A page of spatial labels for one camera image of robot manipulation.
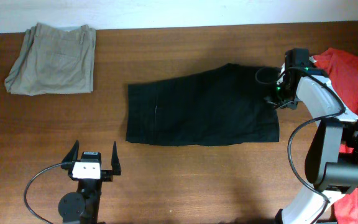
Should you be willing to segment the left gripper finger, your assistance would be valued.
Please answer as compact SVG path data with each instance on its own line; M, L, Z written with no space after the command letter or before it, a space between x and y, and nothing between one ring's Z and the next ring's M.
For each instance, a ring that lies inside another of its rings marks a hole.
M113 175L121 175L121 164L119 162L119 157L117 154L117 144L114 141L112 147L112 156L111 156L111 167L112 167L112 174Z
M79 146L80 146L79 140L76 140L73 147L70 149L70 151L67 153L67 155L63 158L62 162L76 161L78 158Z

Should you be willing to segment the black shorts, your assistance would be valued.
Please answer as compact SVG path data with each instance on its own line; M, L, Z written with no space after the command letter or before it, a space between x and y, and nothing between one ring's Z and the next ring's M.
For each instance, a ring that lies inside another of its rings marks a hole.
M274 67L229 63L185 77L128 86L126 140L156 146L277 142L277 112L267 97Z

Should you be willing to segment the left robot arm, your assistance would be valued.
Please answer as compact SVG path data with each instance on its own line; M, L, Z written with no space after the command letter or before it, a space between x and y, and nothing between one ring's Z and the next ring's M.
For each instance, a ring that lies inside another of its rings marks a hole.
M101 153L85 151L78 158L79 142L63 158L61 168L71 180L77 181L77 190L64 195L58 204L63 223L97 224L102 184L121 175L117 145L113 144L111 168L101 168Z

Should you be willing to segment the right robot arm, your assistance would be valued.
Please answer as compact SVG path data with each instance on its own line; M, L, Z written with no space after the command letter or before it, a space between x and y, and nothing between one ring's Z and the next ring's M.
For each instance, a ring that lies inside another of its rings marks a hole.
M274 108L296 109L303 102L312 118L290 135L287 154L295 134L309 124L317 130L305 159L305 178L294 166L302 188L291 204L280 209L275 223L319 223L322 214L335 202L358 189L358 115L334 90L328 74L316 68L307 49L291 49L266 101Z

